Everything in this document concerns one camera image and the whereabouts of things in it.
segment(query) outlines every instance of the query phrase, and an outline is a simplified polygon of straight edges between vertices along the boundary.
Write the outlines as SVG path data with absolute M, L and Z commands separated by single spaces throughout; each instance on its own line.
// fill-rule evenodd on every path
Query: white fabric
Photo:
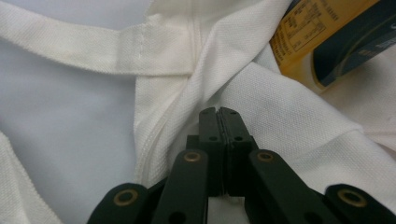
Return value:
M 391 123 L 394 118 L 392 102 L 396 90 L 389 82 L 393 80 L 390 76 L 396 70 L 393 51 L 387 51 L 364 65 L 369 72 L 381 73 L 378 82 L 374 81 L 377 80 L 375 77 L 368 76 L 369 72 L 357 70 L 357 73 L 365 74 L 360 75 L 366 77 L 360 79 L 361 82 L 354 82 L 349 86 L 346 80 L 346 84 L 339 84 L 325 92 L 323 97 L 335 105 L 332 107 L 301 84 L 281 76 L 278 72 L 268 41 L 289 2 L 154 1 L 148 10 L 146 23 L 137 27 L 149 25 L 152 34 L 158 34 L 157 32 L 163 29 L 166 33 L 169 29 L 177 30 L 184 34 L 177 35 L 177 38 L 182 37 L 181 44 L 178 46 L 179 40 L 174 41 L 173 37 L 163 39 L 161 35 L 147 34 L 137 28 L 137 33 L 144 39 L 147 37 L 151 43 L 161 43 L 166 51 L 154 61 L 146 58 L 147 63 L 136 63 L 134 50 L 142 45 L 139 41 L 134 42 L 135 30 L 132 28 L 131 33 L 126 32 L 126 39 L 110 38 L 111 50 L 96 49 L 109 53 L 112 59 L 110 62 L 113 62 L 109 64 L 118 64 L 120 60 L 120 63 L 124 64 L 121 67 L 106 63 L 104 66 L 97 66 L 101 62 L 97 61 L 100 54 L 97 51 L 90 54 L 91 49 L 84 47 L 85 44 L 91 44 L 87 43 L 86 39 L 90 32 L 95 33 L 95 39 L 105 46 L 107 32 L 103 33 L 102 29 L 84 27 L 78 32 L 66 33 L 70 39 L 68 43 L 77 43 L 77 46 L 83 43 L 77 48 L 74 44 L 64 46 L 64 50 L 81 49 L 78 55 L 86 59 L 82 60 L 83 65 L 80 61 L 70 61 L 62 55 L 62 51 L 54 52 L 46 45 L 44 38 L 52 36 L 52 32 L 49 35 L 37 35 L 33 42 L 26 37 L 21 42 L 18 41 L 21 32 L 28 32 L 29 29 L 25 27 L 17 32 L 10 32 L 9 30 L 14 29 L 9 28 L 11 21 L 8 19 L 0 22 L 0 36 L 60 63 L 102 73 L 140 75 L 136 80 L 134 103 L 137 162 L 134 177 L 137 183 L 151 186 L 167 175 L 173 159 L 185 145 L 187 134 L 196 133 L 197 114 L 200 110 L 213 105 L 228 106 L 241 113 L 260 147 L 274 150 L 283 156 L 311 188 L 323 192 L 325 187 L 331 184 L 347 183 L 366 190 L 396 212 L 396 163 L 389 155 L 392 152 L 384 150 L 364 135 L 364 132 L 367 132 L 375 141 L 394 149 L 391 142 L 394 126 Z M 1 6 L 6 6 L 3 8 L 7 10 L 3 11 L 3 14 L 0 13 L 0 19 L 3 19 L 2 16 L 12 20 L 17 17 L 18 14 L 9 15 L 8 12 L 19 12 L 20 9 L 5 4 Z M 28 22 L 23 18 L 26 13 L 23 11 L 16 20 L 17 23 L 11 27 L 21 25 L 20 22 Z M 49 27 L 57 22 L 36 14 L 33 16 L 47 22 Z M 60 24 L 59 27 L 73 29 L 79 27 L 66 23 L 56 24 Z M 59 41 L 57 38 L 54 37 L 51 41 Z M 121 57 L 119 54 L 111 54 L 114 52 L 114 46 L 124 45 L 129 40 L 132 45 L 127 49 L 131 51 L 124 51 Z M 145 55 L 150 55 L 152 52 L 158 52 L 156 47 L 143 45 L 142 50 L 147 50 Z M 155 63 L 160 63 L 161 59 L 166 60 L 166 63 Z M 180 62 L 191 63 L 179 67 Z M 381 91 L 380 86 L 387 84 L 388 86 Z M 381 101 L 377 101 L 376 97 L 370 94 L 373 90 L 377 90 L 375 94 L 380 95 Z M 373 105 L 381 105 L 386 109 L 380 110 L 378 106 L 367 107 Z M 36 162 L 49 163 L 52 160 L 37 159 Z M 86 162 L 93 167 L 97 165 L 90 158 L 87 158 Z M 14 189 L 12 185 L 7 184 L 5 188 Z M 23 194 L 24 191 L 14 190 L 17 195 Z M 5 195 L 1 190 L 0 193 L 0 197 Z M 45 200 L 48 204 L 51 204 L 52 200 L 56 201 L 51 198 Z M 8 223 L 29 223 L 27 219 L 30 219 L 32 223 L 46 223 L 45 220 L 54 216 L 48 207 L 44 207 L 39 214 L 30 215 L 26 212 L 37 202 L 44 203 L 39 197 L 23 199 L 21 203 L 25 204 L 24 207 L 15 203 L 15 206 L 8 207 L 12 212 L 0 211 L 0 220 L 7 219 Z M 65 204 L 64 207 L 75 206 L 71 204 Z M 241 201 L 227 198 L 211 200 L 208 223 L 248 223 L 240 205 Z M 28 215 L 11 215 L 19 213 Z M 18 218 L 22 217 L 26 221 L 19 222 Z M 62 220 L 67 223 L 80 223 L 82 219 Z

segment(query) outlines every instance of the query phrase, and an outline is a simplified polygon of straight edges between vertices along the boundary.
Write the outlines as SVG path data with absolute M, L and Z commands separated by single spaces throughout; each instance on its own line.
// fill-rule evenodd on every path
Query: fabric strap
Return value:
M 0 37 L 58 63 L 108 74 L 192 72 L 189 31 L 141 24 L 121 31 L 56 21 L 0 1 Z

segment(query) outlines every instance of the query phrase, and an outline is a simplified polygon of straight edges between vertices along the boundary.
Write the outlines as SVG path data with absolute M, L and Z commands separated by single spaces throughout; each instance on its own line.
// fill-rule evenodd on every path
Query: product label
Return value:
M 378 0 L 301 0 L 270 41 L 283 73 Z

